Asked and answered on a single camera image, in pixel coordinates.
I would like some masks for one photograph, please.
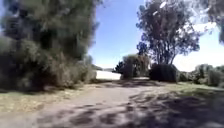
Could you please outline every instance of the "dry grass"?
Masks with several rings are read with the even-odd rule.
[[[87,93],[92,86],[78,90],[63,90],[55,93],[24,94],[19,92],[0,93],[0,113],[27,113],[43,108],[45,105],[69,100]]]

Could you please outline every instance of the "dirt path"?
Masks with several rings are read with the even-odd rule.
[[[99,84],[85,95],[36,113],[1,119],[0,128],[224,128],[224,111],[214,111],[219,114],[217,123],[211,112],[198,111],[206,109],[205,104],[195,107],[200,100],[168,93],[163,85],[144,80]]]

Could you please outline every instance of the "green bush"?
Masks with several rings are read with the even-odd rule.
[[[219,87],[220,87],[220,88],[224,88],[224,81],[221,82],[221,83],[219,83]]]
[[[201,78],[201,79],[198,80],[198,83],[202,84],[202,85],[207,85],[208,84],[208,79],[207,78]]]
[[[4,0],[1,28],[7,38],[0,38],[0,87],[76,88],[90,81],[92,59],[86,55],[97,28],[94,13],[99,2]]]
[[[153,64],[149,77],[151,80],[178,82],[178,70],[174,65]]]
[[[186,72],[180,72],[178,81],[187,82],[188,81],[188,74]]]
[[[210,70],[208,74],[208,85],[218,87],[223,82],[224,74],[217,70]]]
[[[219,70],[220,72],[224,73],[224,65],[219,66],[216,69]]]

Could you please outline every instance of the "white structure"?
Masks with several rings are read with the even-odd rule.
[[[120,80],[121,74],[108,71],[96,71],[97,80]]]

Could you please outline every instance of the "distant tree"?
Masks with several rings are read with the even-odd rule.
[[[138,55],[148,55],[148,46],[146,43],[140,42],[137,45],[137,49],[138,49]]]
[[[199,37],[189,18],[191,13],[187,3],[168,0],[161,7],[162,0],[151,0],[140,6],[137,27],[143,30],[140,53],[148,50],[158,64],[172,64],[178,54],[187,55],[199,50]]]
[[[125,78],[145,76],[148,72],[150,58],[147,55],[128,55],[119,62],[115,70],[124,75]]]
[[[119,62],[118,65],[115,67],[115,72],[123,74],[123,69],[124,69],[124,63]]]

